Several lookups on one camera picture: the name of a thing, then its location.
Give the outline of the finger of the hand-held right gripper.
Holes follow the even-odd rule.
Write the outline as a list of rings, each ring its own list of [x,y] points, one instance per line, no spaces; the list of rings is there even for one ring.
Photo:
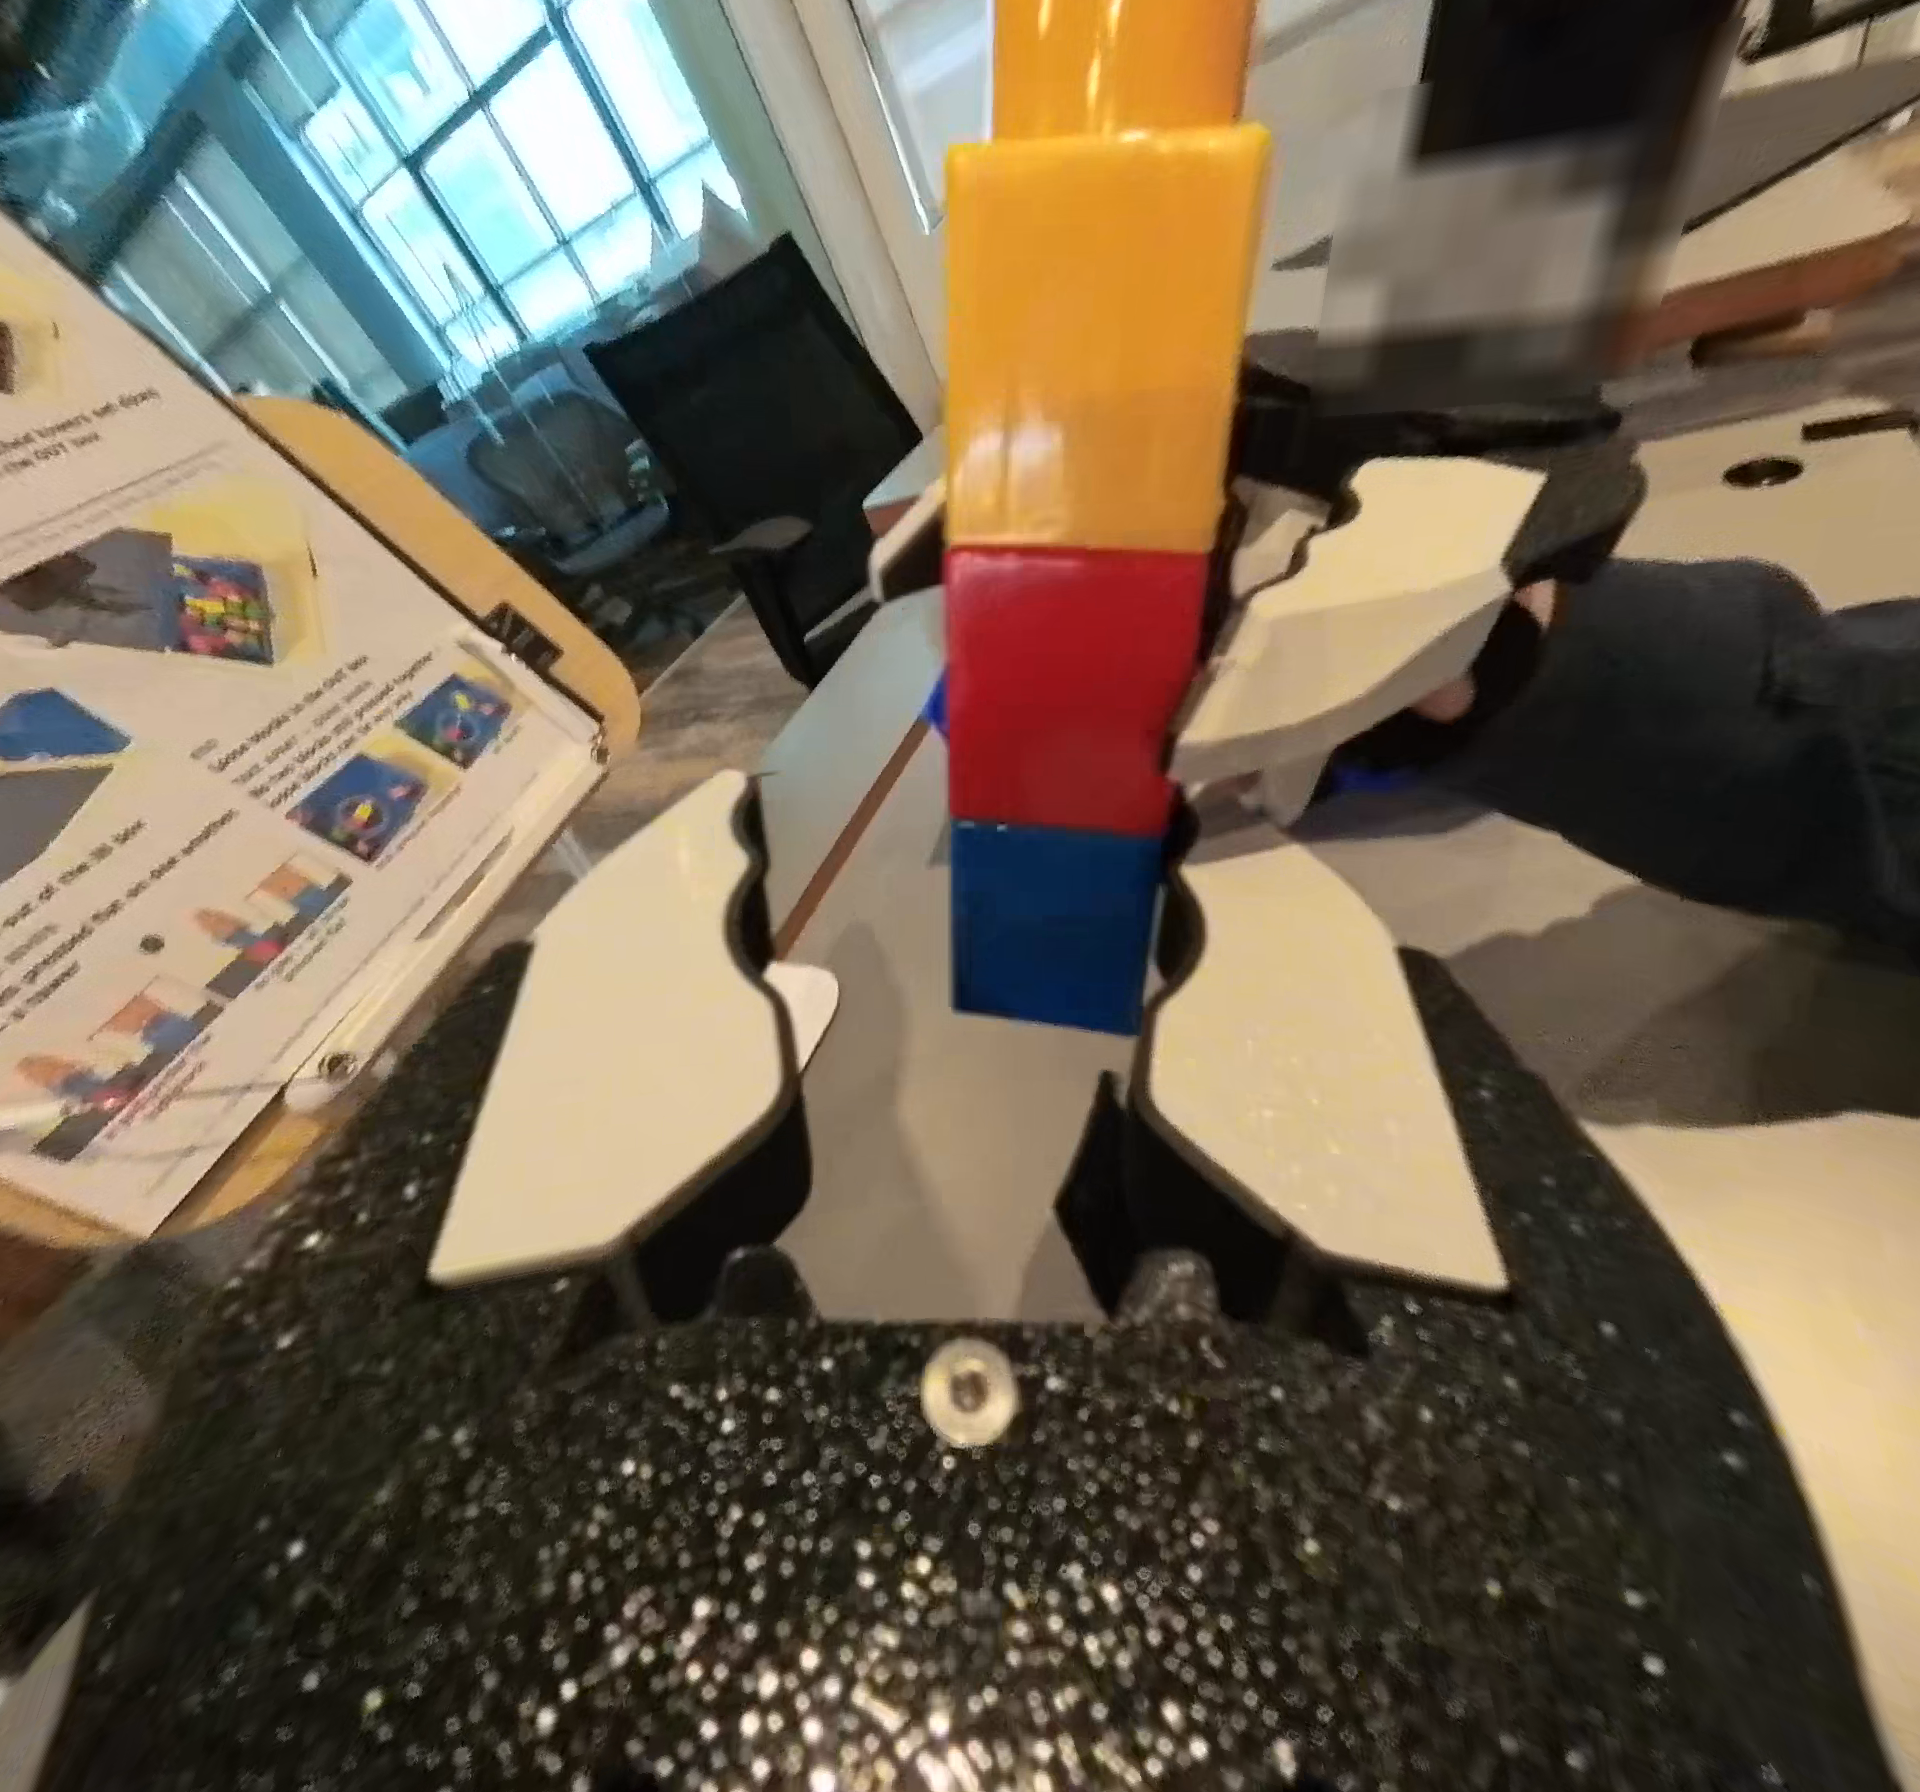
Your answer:
[[[1364,586],[1428,586],[1507,554],[1548,477],[1478,457],[1366,458],[1330,498],[1303,486],[1235,480],[1235,591],[1300,575],[1319,546]]]
[[[1420,591],[1332,565],[1260,586],[1187,697],[1172,781],[1235,781],[1270,825],[1293,825],[1332,754],[1460,677],[1504,601],[1500,565]]]

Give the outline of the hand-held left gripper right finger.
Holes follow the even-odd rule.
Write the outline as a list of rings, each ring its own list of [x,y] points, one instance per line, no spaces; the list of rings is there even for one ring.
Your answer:
[[[1210,1200],[1327,1277],[1510,1292],[1399,947],[1303,841],[1175,807],[1127,1107]]]

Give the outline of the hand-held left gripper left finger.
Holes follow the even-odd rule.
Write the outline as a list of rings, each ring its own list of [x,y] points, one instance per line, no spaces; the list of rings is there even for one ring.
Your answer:
[[[759,786],[720,770],[602,857],[525,944],[426,1279],[614,1269],[695,1319],[810,1186],[799,1030],[770,981]]]

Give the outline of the red mega block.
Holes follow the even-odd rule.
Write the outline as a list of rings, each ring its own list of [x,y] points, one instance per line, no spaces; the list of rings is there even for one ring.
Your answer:
[[[1154,841],[1202,659],[1207,551],[946,554],[947,815]]]

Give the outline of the blue mega block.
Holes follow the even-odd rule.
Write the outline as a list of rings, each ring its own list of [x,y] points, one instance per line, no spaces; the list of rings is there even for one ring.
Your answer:
[[[947,832],[953,1008],[1136,1036],[1164,841],[992,821]]]

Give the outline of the yellow mega block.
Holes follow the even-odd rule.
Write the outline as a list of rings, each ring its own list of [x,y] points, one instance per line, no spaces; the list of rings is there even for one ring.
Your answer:
[[[947,150],[947,550],[1212,550],[1274,143],[1260,0],[992,0]]]

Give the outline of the person's right forearm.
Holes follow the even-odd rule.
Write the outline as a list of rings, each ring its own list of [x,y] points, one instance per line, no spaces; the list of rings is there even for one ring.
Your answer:
[[[1437,781],[1687,901],[1916,960],[1916,599],[1612,557]]]

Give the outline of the person's right hand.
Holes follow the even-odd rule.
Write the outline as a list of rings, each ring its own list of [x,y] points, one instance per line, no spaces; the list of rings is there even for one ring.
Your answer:
[[[1562,594],[1558,579],[1532,579],[1516,586],[1472,663],[1414,700],[1407,719],[1442,732],[1468,732],[1490,723],[1539,668]]]

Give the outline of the printed instruction sheet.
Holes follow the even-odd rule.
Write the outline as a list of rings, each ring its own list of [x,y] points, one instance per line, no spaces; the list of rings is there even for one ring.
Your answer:
[[[144,1239],[595,723],[3,217],[3,1228]]]

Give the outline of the grey office chair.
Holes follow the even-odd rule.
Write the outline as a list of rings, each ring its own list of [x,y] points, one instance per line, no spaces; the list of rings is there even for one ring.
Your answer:
[[[637,493],[618,438],[516,421],[468,437],[463,458],[482,492],[480,528],[562,579],[614,570],[668,528],[662,501]]]

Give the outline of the black office chair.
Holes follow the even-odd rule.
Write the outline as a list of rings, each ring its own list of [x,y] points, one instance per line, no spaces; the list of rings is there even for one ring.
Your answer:
[[[810,690],[863,624],[867,498],[922,426],[791,236],[585,358],[726,570],[777,663]]]

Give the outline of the large paned window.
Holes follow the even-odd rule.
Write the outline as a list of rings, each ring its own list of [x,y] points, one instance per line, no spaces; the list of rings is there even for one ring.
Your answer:
[[[652,0],[231,0],[224,77],[367,275],[480,364],[748,207]]]

